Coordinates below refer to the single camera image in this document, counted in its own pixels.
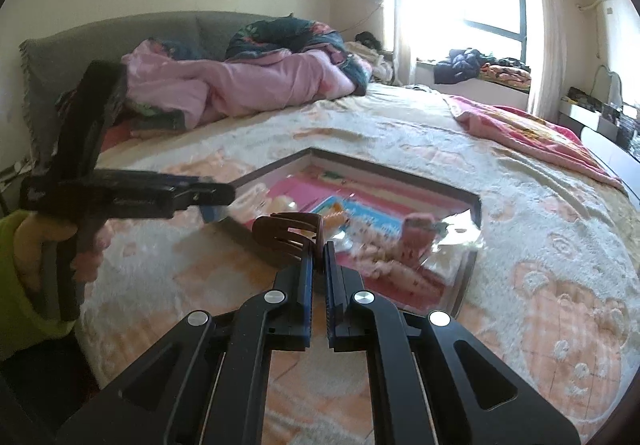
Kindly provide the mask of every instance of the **hand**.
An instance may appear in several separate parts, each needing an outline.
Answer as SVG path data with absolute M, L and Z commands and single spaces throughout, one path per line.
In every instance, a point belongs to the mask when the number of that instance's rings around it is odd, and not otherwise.
M 29 215 L 20 224 L 14 234 L 14 265 L 18 280 L 28 293 L 37 293 L 42 288 L 42 244 L 46 241 L 65 241 L 76 234 L 77 230 L 71 222 L 37 213 Z M 71 262 L 71 267 L 76 270 L 76 281 L 95 281 L 102 264 L 102 253 L 111 244 L 112 235 L 106 226 L 101 228 L 95 234 L 94 248 L 76 255 Z

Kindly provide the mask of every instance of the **window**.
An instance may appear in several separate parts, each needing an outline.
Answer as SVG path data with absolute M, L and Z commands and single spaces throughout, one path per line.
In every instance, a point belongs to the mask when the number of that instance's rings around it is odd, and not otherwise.
M 452 48 L 526 62 L 525 0 L 411 0 L 412 43 L 422 60 L 440 60 Z

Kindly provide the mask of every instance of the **white fluffy bedspread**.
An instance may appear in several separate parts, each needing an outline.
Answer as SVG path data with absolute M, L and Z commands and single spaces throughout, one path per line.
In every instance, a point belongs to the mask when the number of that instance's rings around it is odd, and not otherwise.
M 486 248 L 459 320 L 583 441 L 593 435 L 640 365 L 640 218 L 621 192 L 467 135 L 438 93 L 383 85 L 365 97 L 130 140 L 99 165 L 229 181 L 309 146 L 481 197 Z M 236 309 L 273 281 L 273 269 L 203 225 L 198 210 L 113 227 L 76 327 L 101 385 L 191 310 Z M 328 350 L 322 311 L 310 350 L 274 354 L 263 443 L 372 443 L 364 356 Z

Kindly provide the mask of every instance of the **gray headboard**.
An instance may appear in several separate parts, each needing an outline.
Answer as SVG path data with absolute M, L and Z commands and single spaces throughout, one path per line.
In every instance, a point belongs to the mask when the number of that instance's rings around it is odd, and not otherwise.
M 149 37 L 176 40 L 223 60 L 226 47 L 244 25 L 266 16 L 236 12 L 158 12 L 107 19 L 65 30 L 20 45 L 24 73 L 24 117 L 31 132 L 31 151 L 47 162 L 58 138 L 54 103 L 73 89 L 92 60 L 119 61 Z

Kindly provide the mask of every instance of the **clothes pile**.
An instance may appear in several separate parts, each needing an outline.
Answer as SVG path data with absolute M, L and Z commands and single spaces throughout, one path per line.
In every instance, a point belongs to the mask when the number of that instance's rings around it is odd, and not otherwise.
M 371 64 L 371 75 L 375 82 L 382 82 L 383 84 L 390 84 L 394 79 L 394 69 L 389 61 L 385 60 L 385 57 L 378 53 L 375 48 L 369 48 L 359 41 L 348 40 L 344 43 L 344 46 L 351 53 L 354 53 Z
M 237 32 L 220 62 L 180 43 L 147 39 L 122 57 L 130 127 L 184 131 L 198 125 L 321 99 L 364 95 L 368 62 L 338 32 L 293 16 L 256 21 Z
M 360 32 L 358 35 L 356 35 L 356 37 L 353 38 L 353 40 L 377 52 L 382 51 L 382 43 L 377 40 L 376 36 L 371 32 Z
M 436 64 L 434 83 L 457 84 L 480 77 L 521 90 L 531 85 L 531 68 L 512 57 L 496 58 L 479 50 L 450 50 L 449 56 Z
M 481 67 L 479 77 L 520 90 L 529 91 L 531 88 L 531 73 L 522 68 L 486 63 Z

